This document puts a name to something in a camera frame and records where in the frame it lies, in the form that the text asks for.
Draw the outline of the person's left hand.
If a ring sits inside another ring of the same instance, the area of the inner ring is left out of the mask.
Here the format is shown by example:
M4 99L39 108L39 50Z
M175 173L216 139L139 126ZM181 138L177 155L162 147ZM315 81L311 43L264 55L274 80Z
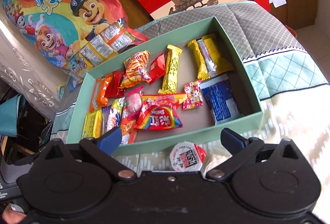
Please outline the person's left hand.
M2 213L1 219L3 223L18 224L26 218L26 214L15 211L11 205L8 204Z

